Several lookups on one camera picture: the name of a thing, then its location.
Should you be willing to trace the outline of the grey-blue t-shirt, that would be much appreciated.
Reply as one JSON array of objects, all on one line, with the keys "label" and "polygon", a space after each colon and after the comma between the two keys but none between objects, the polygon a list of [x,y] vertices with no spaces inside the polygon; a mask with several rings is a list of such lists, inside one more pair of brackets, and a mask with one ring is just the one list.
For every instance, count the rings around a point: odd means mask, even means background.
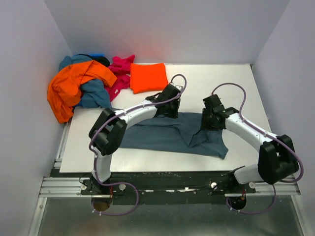
[{"label": "grey-blue t-shirt", "polygon": [[121,148],[215,156],[225,159],[228,148],[222,131],[200,128],[202,114],[178,113],[177,118],[146,119],[128,128]]}]

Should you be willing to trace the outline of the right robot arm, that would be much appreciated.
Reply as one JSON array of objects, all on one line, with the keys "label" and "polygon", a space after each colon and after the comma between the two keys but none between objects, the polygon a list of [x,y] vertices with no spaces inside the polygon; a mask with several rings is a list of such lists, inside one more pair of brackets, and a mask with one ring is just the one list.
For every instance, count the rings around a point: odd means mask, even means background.
[{"label": "right robot arm", "polygon": [[225,108],[218,95],[203,99],[201,129],[228,130],[258,152],[258,163],[232,171],[231,180],[238,184],[265,182],[274,184],[299,171],[293,142],[287,135],[278,136],[255,125],[233,107]]}]

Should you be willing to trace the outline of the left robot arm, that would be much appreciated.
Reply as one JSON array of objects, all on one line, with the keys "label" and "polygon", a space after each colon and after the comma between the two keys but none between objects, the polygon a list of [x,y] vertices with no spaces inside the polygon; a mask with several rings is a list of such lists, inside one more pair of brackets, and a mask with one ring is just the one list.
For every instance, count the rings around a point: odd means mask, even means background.
[{"label": "left robot arm", "polygon": [[111,159],[121,146],[125,132],[132,126],[159,115],[176,118],[185,86],[168,84],[158,94],[146,97],[140,104],[123,110],[104,109],[89,132],[89,150],[94,153],[92,175],[102,186],[111,177]]}]

